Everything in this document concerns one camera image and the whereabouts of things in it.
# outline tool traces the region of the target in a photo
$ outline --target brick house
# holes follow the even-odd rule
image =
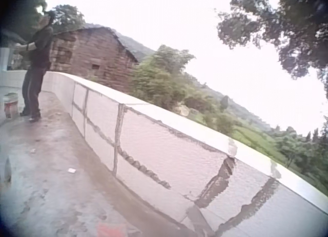
[[[54,35],[51,71],[95,80],[121,92],[129,89],[136,57],[108,27],[86,24],[83,28]]]

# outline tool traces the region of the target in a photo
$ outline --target person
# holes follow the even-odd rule
[[[51,27],[55,18],[53,11],[45,12],[38,22],[38,31],[27,45],[17,45],[15,51],[27,54],[31,66],[28,68],[22,87],[25,107],[21,116],[31,116],[30,122],[41,118],[38,95],[41,92],[43,77],[50,68],[50,49],[53,37]]]

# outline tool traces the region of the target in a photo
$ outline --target window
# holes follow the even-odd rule
[[[100,65],[98,65],[98,64],[92,64],[92,69],[93,70],[99,70],[99,68],[100,68]]]

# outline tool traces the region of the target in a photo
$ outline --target concrete rooftop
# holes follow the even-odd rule
[[[0,96],[9,92],[19,93],[22,108],[21,90],[0,88]],[[0,157],[3,162],[9,156],[12,167],[1,214],[11,229],[19,236],[100,236],[101,224],[123,224],[127,236],[192,236],[112,176],[54,94],[41,92],[39,100],[38,123],[5,121],[0,111]]]

